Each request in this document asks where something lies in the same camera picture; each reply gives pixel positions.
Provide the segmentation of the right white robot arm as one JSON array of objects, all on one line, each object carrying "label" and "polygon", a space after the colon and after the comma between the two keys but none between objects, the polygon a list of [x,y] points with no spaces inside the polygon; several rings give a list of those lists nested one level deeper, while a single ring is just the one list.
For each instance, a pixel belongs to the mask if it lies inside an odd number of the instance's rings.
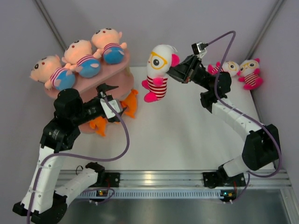
[{"label": "right white robot arm", "polygon": [[232,84],[229,73],[220,71],[211,75],[196,55],[190,55],[182,63],[171,67],[168,74],[178,82],[194,82],[205,88],[206,92],[200,94],[201,105],[228,124],[244,141],[239,156],[207,174],[204,179],[206,187],[229,185],[237,175],[257,171],[281,158],[278,129],[254,120],[228,99],[226,94]]}]

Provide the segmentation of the white pink plush face down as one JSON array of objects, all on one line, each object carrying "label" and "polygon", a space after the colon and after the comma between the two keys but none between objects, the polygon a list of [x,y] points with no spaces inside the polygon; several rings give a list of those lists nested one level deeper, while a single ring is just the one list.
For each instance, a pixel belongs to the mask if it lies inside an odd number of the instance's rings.
[{"label": "white pink plush face down", "polygon": [[167,93],[167,72],[179,64],[180,58],[175,47],[159,44],[153,48],[147,63],[147,77],[142,86],[149,92],[144,96],[147,103],[159,101]]}]

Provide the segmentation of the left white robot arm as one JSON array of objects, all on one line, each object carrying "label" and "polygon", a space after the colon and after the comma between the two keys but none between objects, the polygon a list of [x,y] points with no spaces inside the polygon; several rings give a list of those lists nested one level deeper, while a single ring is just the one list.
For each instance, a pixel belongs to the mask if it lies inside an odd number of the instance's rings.
[{"label": "left white robot arm", "polygon": [[[100,162],[115,161],[121,158],[129,146],[118,156],[110,159],[97,159],[71,154],[74,141],[80,135],[79,126],[98,117],[108,122],[121,122],[125,111],[118,99],[107,95],[116,86],[97,86],[97,96],[83,102],[79,91],[73,88],[62,90],[54,101],[54,118],[44,127],[40,140],[39,158],[30,187],[21,202],[13,206],[13,212],[25,216],[27,223],[57,224],[63,218],[72,201],[90,186],[104,186],[108,182],[105,168]],[[66,157],[89,160],[82,172],[57,188],[59,173]]]}]

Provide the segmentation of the boy plush black hair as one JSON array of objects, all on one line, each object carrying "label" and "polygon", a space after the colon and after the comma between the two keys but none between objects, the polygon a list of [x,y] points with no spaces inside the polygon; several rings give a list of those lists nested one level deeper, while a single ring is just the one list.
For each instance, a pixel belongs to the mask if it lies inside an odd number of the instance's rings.
[{"label": "boy plush black hair", "polygon": [[44,83],[47,90],[54,88],[58,91],[72,88],[76,81],[75,74],[62,66],[58,55],[46,56],[36,62],[29,77]]}]

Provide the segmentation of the boy plush red dot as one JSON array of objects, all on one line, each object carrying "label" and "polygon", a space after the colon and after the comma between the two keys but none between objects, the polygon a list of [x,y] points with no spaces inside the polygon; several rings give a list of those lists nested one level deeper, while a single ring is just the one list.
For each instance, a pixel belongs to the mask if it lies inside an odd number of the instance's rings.
[{"label": "boy plush red dot", "polygon": [[120,42],[122,32],[118,32],[113,28],[102,28],[93,34],[91,40],[97,48],[98,53],[107,64],[119,64],[122,62],[125,50],[127,49],[126,42]]}]

